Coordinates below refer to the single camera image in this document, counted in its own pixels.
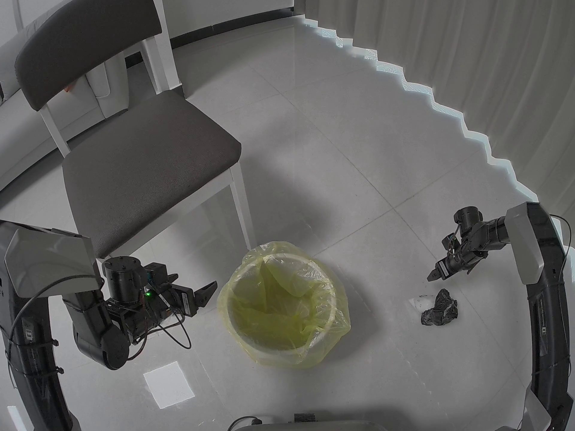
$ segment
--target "gray floor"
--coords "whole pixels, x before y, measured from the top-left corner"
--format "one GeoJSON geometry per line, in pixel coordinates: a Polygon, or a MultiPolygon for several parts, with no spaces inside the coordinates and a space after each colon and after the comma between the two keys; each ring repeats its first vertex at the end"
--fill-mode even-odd
{"type": "MultiPolygon", "coordinates": [[[[519,423],[531,335],[511,248],[470,276],[426,276],[444,255],[457,209],[476,205],[493,218],[527,197],[487,163],[482,144],[464,138],[458,119],[329,35],[282,19],[174,56],[190,102],[242,142],[258,242],[293,242],[332,267],[346,287],[350,333],[310,370],[261,367],[226,333],[213,299],[186,322],[193,350],[154,335],[140,357],[111,372],[78,352],[64,306],[51,298],[61,381],[84,431],[221,430],[241,415],[283,422],[299,412],[374,420],[389,431],[519,423]],[[407,300],[442,285],[460,316],[422,327],[407,300]],[[161,410],[143,373],[173,361],[195,397],[161,410]]],[[[143,64],[129,75],[131,104],[153,94],[143,64]]],[[[60,163],[51,154],[0,193],[0,217],[75,230],[60,163]]],[[[214,279],[222,286],[244,254],[226,189],[135,255],[166,263],[179,284],[196,288],[214,279]]],[[[0,368],[3,385],[6,377],[0,368]]],[[[9,388],[0,395],[20,404],[9,388]]]]}

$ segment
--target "robotic arm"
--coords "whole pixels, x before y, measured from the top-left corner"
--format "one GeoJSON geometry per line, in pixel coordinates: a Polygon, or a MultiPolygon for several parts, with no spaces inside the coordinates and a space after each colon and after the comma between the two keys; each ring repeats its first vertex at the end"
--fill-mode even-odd
{"type": "Polygon", "coordinates": [[[143,267],[134,257],[102,264],[111,297],[104,300],[89,239],[57,229],[0,221],[0,328],[6,357],[36,431],[79,430],[62,395],[48,312],[48,296],[62,295],[74,340],[86,356],[116,370],[130,344],[175,314],[180,324],[204,307],[217,283],[192,291],[173,284],[166,266],[143,267]]]}
{"type": "Polygon", "coordinates": [[[489,222],[474,206],[457,211],[454,220],[461,242],[457,230],[442,240],[447,256],[435,264],[427,280],[447,279],[461,270],[469,273],[489,251],[511,243],[521,281],[527,286],[533,344],[522,429],[565,430],[573,405],[567,393],[571,361],[562,273],[565,253],[550,216],[538,203],[526,202],[489,222]]]}

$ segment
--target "crumpled black plastic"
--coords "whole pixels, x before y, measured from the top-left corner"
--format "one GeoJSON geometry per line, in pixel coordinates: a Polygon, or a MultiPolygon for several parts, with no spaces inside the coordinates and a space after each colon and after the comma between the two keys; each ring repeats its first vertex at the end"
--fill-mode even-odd
{"type": "Polygon", "coordinates": [[[435,306],[421,313],[424,326],[443,326],[457,318],[457,300],[451,298],[447,289],[442,289],[435,298],[435,306]]]}

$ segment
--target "chair seat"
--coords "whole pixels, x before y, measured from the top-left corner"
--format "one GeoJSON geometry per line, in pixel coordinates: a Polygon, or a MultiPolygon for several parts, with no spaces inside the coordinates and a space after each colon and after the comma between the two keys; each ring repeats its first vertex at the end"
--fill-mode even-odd
{"type": "Polygon", "coordinates": [[[172,91],[112,119],[62,164],[78,233],[105,258],[240,159],[241,144],[172,91]]]}

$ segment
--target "yellow trash bag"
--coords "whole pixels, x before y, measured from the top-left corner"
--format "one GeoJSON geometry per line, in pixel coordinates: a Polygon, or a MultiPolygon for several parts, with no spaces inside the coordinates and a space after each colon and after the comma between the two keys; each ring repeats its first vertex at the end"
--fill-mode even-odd
{"type": "Polygon", "coordinates": [[[222,288],[217,308],[241,347],[266,365],[312,367],[351,328],[340,281],[288,242],[249,251],[222,288]]]}

